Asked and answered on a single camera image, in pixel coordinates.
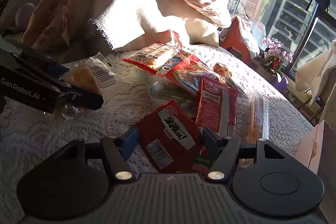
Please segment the red long snack packet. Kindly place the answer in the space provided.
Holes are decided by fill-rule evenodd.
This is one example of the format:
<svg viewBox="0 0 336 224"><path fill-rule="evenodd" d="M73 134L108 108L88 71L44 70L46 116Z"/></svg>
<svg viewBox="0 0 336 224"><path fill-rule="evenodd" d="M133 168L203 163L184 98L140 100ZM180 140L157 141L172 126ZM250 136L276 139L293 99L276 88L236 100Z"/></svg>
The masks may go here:
<svg viewBox="0 0 336 224"><path fill-rule="evenodd" d="M220 137L234 137L237 98L235 90L202 76L196 125L201 131L208 128Z"/></svg>

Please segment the dark red spicy snack packet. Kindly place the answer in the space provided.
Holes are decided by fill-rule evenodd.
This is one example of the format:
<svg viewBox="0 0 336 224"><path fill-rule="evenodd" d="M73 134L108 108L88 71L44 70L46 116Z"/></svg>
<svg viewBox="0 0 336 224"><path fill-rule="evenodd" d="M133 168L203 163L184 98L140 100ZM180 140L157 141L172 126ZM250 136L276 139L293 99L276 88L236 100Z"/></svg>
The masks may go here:
<svg viewBox="0 0 336 224"><path fill-rule="evenodd" d="M190 172L202 136L175 100L159 106L138 123L138 143L159 173Z"/></svg>

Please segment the clear packet brown cracker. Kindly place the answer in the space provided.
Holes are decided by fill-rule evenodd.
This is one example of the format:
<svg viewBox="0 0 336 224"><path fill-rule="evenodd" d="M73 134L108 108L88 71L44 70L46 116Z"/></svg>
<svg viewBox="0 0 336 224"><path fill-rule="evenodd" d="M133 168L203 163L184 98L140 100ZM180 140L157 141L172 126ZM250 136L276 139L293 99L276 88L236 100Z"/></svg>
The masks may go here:
<svg viewBox="0 0 336 224"><path fill-rule="evenodd" d="M60 79L101 95L103 98L101 106L108 103L117 93L132 85L130 81L112 71L110 62L101 53L71 63L70 70L64 73ZM51 117L57 122L67 121L92 111L71 102L61 103L56 107Z"/></svg>

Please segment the clear green red snack packet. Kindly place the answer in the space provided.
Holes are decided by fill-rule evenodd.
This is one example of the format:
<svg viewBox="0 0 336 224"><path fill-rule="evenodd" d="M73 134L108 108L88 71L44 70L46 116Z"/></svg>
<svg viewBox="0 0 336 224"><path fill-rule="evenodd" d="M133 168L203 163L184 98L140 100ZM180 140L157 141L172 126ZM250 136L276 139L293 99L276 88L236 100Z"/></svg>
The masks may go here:
<svg viewBox="0 0 336 224"><path fill-rule="evenodd" d="M200 154L194 159L191 169L196 173L207 174L215 160L206 147L202 147Z"/></svg>

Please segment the clear wafer roll package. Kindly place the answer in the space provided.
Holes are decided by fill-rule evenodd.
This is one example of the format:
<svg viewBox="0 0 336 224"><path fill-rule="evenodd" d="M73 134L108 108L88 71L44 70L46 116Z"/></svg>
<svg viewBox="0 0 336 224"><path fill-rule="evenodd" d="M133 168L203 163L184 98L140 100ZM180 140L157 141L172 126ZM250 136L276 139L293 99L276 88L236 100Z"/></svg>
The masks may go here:
<svg viewBox="0 0 336 224"><path fill-rule="evenodd" d="M269 139L269 104L260 94L254 94L248 101L240 139L243 143Z"/></svg>

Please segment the white lace tablecloth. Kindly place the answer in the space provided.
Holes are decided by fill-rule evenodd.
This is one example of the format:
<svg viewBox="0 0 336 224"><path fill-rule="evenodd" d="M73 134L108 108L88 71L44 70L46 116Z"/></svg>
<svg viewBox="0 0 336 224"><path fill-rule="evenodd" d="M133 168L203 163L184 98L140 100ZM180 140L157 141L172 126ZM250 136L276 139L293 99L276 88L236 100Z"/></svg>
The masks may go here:
<svg viewBox="0 0 336 224"><path fill-rule="evenodd" d="M299 142L311 130L311 124L271 84L222 48L193 45L189 52L209 67L227 66L233 80L245 94L263 96L269 110L269 138L294 155ZM119 136L155 105L150 98L146 72L127 64L127 53L108 56L115 73L130 85L118 92L97 111L86 111L74 119L53 121L39 110L7 100L1 114L1 223L17 223L24 214L16 188L21 177L73 139L96 142L105 136Z"/></svg>

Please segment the small brown twisted snack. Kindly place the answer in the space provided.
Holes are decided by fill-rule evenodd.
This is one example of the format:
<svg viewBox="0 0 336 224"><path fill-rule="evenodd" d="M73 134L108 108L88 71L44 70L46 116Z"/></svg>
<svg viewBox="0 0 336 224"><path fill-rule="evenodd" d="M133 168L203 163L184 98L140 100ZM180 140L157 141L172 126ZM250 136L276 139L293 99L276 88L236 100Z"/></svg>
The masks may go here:
<svg viewBox="0 0 336 224"><path fill-rule="evenodd" d="M213 71L218 75L222 76L223 78L232 77L231 71L223 64L216 63L213 66Z"/></svg>

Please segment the red yellow snack packet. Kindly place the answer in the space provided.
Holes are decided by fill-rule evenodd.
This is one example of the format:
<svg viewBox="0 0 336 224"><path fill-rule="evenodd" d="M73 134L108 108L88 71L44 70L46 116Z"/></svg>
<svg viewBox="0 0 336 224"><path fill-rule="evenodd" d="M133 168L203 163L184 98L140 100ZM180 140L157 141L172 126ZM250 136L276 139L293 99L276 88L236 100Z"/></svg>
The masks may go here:
<svg viewBox="0 0 336 224"><path fill-rule="evenodd" d="M159 69L157 76L167 78L195 97L199 95L201 90L202 76L225 84L225 79L222 76L212 71L198 57L187 52L169 59Z"/></svg>

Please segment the purple balloon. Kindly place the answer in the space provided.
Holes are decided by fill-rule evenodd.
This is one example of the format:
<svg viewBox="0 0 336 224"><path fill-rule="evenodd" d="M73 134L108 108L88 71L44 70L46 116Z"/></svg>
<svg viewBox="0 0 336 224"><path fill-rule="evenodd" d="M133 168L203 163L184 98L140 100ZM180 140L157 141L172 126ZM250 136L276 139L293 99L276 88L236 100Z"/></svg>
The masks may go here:
<svg viewBox="0 0 336 224"><path fill-rule="evenodd" d="M272 80L272 86L283 93L288 86L288 79L283 74L277 74Z"/></svg>

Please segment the pink cardboard box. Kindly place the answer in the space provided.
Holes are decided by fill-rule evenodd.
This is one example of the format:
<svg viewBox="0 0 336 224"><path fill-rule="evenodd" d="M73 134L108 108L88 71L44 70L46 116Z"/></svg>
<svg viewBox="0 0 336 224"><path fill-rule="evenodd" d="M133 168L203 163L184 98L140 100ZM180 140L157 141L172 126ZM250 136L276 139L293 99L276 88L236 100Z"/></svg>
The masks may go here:
<svg viewBox="0 0 336 224"><path fill-rule="evenodd" d="M304 137L294 158L317 174L325 186L320 210L328 223L335 223L335 132L322 121Z"/></svg>

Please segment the pink flower pot plant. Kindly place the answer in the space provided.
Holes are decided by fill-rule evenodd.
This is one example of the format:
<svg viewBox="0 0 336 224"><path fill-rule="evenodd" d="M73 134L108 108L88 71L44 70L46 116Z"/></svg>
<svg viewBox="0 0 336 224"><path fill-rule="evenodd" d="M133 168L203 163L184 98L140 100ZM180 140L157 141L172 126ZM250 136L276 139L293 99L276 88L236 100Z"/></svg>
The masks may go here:
<svg viewBox="0 0 336 224"><path fill-rule="evenodd" d="M283 48L283 44L275 38L264 38L262 43L266 45L260 65L266 71L266 79L270 83L282 80L281 68L283 64L290 64L293 55Z"/></svg>

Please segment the beige quilt on chair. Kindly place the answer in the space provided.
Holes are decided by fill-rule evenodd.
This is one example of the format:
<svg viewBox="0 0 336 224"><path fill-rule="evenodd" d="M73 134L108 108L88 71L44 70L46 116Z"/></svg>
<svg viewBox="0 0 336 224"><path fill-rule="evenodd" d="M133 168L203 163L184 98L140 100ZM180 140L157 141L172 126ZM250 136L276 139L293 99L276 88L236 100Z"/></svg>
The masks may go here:
<svg viewBox="0 0 336 224"><path fill-rule="evenodd" d="M335 40L327 51L296 69L295 89L298 92L311 90L310 106L322 93L333 69L335 69Z"/></svg>

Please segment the orange plastic stool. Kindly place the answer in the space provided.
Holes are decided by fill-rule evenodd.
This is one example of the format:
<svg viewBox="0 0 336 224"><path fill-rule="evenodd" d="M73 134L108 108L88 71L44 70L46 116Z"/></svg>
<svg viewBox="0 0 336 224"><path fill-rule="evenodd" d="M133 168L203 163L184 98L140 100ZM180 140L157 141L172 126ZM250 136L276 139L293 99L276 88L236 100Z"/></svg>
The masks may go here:
<svg viewBox="0 0 336 224"><path fill-rule="evenodd" d="M224 29L224 31L226 31L226 33L224 34L224 38L222 41L220 41L219 45L227 51L238 51L241 55L240 60L246 65L250 65L252 62L250 51L240 34L238 19L235 18L232 21L231 26Z"/></svg>

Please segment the pink spotted blanket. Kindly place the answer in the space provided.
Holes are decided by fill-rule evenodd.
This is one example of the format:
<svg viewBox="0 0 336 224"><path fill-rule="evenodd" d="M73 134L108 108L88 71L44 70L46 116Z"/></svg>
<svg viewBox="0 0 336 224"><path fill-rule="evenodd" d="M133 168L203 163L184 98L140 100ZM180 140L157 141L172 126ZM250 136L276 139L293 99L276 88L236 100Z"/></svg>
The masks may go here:
<svg viewBox="0 0 336 224"><path fill-rule="evenodd" d="M108 50L137 50L175 39L217 47L231 25L225 0L41 0L22 43L54 55L91 41Z"/></svg>

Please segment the red edged biscuit packet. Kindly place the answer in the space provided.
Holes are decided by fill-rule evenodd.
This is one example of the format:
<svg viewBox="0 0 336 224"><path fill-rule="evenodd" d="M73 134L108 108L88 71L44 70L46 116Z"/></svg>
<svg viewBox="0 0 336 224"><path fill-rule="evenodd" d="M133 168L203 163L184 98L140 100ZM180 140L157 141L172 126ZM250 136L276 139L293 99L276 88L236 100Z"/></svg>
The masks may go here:
<svg viewBox="0 0 336 224"><path fill-rule="evenodd" d="M181 51L179 46L171 46L163 43L153 43L127 58L123 61L155 75L157 71L172 57Z"/></svg>

